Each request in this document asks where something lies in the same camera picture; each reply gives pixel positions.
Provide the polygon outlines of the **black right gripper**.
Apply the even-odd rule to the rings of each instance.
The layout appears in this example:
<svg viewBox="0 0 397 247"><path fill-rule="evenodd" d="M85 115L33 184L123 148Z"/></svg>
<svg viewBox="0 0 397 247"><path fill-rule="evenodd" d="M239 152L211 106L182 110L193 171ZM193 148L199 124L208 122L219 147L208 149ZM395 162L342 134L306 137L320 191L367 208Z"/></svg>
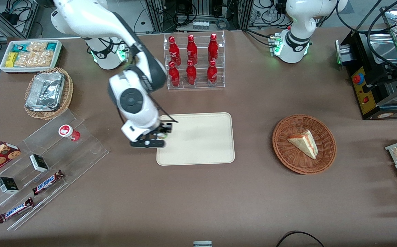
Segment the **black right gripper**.
<svg viewBox="0 0 397 247"><path fill-rule="evenodd" d="M172 122L161 122L159 127L150 131L146 138L149 140L164 140L172 132Z"/></svg>

